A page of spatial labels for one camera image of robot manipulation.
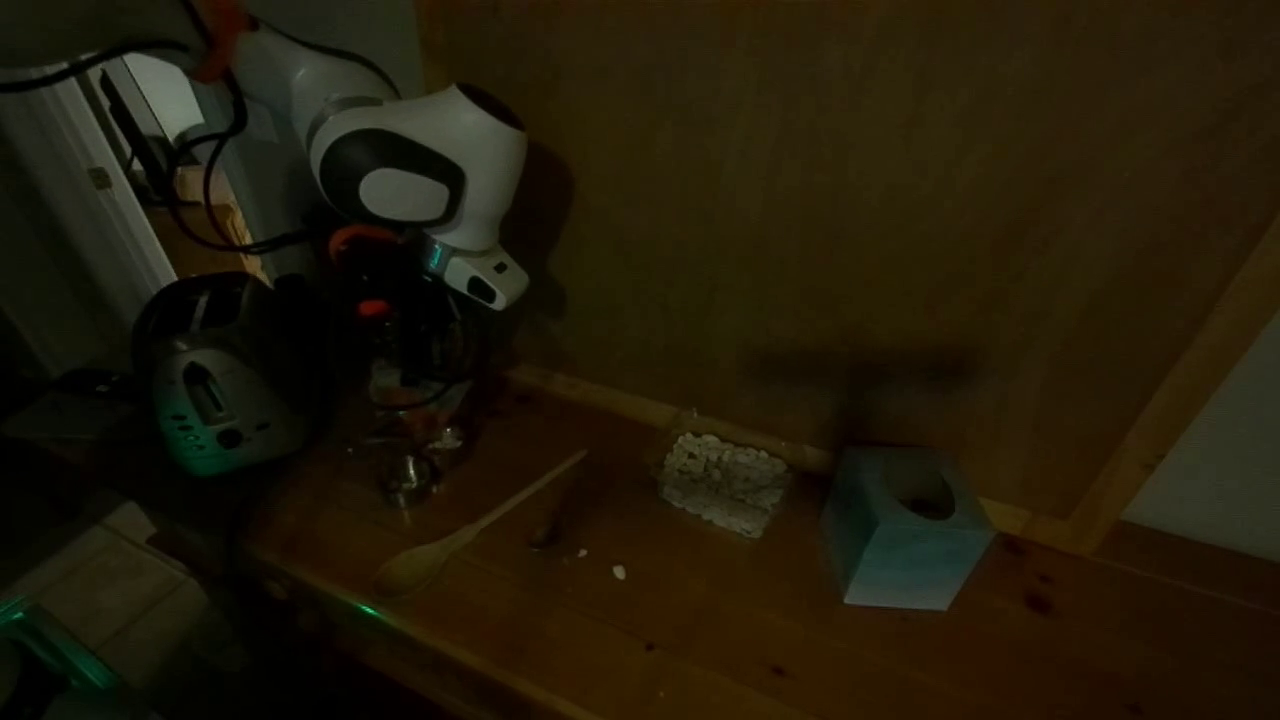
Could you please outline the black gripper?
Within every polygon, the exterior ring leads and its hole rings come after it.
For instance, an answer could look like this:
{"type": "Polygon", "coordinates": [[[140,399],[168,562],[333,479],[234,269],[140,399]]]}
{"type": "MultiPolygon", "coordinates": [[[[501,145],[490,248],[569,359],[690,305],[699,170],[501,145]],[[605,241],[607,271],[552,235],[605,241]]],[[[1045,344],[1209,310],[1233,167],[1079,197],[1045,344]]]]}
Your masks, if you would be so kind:
{"type": "Polygon", "coordinates": [[[425,271],[425,241],[342,225],[323,248],[342,314],[360,337],[380,399],[444,399],[479,377],[490,337],[470,305],[425,271]]]}

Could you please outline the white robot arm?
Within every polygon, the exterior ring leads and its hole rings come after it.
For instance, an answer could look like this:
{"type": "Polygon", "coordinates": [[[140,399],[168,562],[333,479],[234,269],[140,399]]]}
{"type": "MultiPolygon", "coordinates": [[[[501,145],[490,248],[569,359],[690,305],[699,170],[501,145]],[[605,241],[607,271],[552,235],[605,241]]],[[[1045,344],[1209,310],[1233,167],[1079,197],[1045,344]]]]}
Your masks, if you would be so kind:
{"type": "Polygon", "coordinates": [[[281,116],[294,165],[337,220],[415,235],[415,271],[490,310],[527,291],[501,243],[527,133],[501,99],[473,85],[401,95],[378,65],[270,22],[230,40],[230,91],[238,121],[250,95],[281,116]]]}

